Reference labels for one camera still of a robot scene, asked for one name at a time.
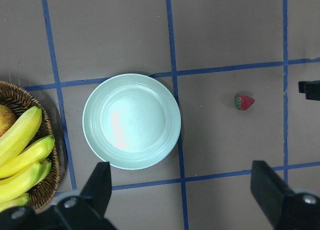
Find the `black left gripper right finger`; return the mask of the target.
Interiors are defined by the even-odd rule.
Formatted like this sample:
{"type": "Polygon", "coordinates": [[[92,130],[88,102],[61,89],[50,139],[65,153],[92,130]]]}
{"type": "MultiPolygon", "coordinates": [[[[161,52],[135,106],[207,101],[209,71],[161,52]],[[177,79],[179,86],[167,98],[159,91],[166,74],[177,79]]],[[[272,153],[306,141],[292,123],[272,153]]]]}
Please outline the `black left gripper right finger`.
{"type": "Polygon", "coordinates": [[[250,191],[271,226],[278,228],[295,200],[293,190],[265,161],[254,160],[250,191]]]}

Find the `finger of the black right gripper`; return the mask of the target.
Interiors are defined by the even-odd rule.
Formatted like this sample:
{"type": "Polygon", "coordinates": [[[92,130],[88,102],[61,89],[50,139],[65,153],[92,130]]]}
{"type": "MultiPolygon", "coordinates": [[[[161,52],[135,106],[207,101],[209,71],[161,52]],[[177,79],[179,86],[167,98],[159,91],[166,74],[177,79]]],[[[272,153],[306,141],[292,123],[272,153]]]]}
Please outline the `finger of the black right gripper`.
{"type": "Polygon", "coordinates": [[[305,94],[307,100],[320,100],[320,81],[299,81],[298,91],[305,94]]]}

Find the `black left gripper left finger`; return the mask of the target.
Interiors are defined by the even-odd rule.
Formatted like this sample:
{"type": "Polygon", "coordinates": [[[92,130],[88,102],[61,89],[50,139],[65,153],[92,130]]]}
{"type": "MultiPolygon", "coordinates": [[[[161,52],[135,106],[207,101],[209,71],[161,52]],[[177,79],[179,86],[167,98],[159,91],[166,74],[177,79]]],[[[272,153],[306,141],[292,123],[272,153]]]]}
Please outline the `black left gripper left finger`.
{"type": "Polygon", "coordinates": [[[99,162],[80,192],[80,197],[100,216],[104,217],[112,195],[111,167],[99,162]]]}

